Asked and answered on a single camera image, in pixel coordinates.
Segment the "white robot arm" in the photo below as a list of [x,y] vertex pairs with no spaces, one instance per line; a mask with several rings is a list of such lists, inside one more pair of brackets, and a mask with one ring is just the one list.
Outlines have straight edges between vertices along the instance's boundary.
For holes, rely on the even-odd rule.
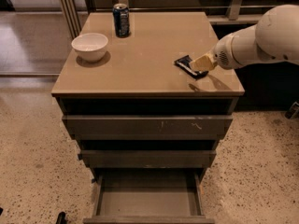
[[268,10],[248,28],[223,37],[213,49],[190,62],[194,71],[240,69],[256,63],[299,64],[299,6]]

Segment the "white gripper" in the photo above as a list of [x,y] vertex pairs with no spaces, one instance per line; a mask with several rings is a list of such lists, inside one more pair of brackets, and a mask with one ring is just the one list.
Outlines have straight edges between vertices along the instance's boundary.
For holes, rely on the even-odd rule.
[[214,57],[211,53],[196,58],[190,62],[190,67],[194,71],[211,71],[217,65],[223,69],[239,69],[245,66],[244,48],[239,35],[226,35],[213,49]]

